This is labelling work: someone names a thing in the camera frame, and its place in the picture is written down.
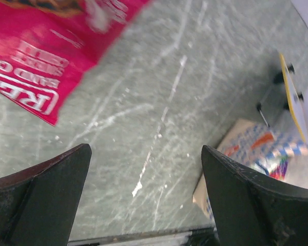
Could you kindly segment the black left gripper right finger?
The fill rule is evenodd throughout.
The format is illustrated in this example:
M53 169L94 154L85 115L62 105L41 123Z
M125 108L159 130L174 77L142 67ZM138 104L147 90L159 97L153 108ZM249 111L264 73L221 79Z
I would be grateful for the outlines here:
M202 147L201 161L221 245L308 245L308 189L210 146Z

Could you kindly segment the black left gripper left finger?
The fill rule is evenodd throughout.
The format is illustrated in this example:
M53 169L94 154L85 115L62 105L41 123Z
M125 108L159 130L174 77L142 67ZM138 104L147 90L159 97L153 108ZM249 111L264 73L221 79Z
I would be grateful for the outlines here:
M0 178L0 245L67 245L91 155L80 144Z

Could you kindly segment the blue checkered paper bag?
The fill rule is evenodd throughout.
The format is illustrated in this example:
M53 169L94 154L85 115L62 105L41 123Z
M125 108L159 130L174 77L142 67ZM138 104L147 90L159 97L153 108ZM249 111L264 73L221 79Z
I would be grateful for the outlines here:
M239 119L217 150L271 178L308 189L308 143L299 137Z

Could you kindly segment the red REAL chips bag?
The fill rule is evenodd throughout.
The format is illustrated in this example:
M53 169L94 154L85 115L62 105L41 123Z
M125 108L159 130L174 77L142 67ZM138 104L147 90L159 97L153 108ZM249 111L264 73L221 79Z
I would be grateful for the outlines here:
M55 125L146 1L0 1L0 94Z

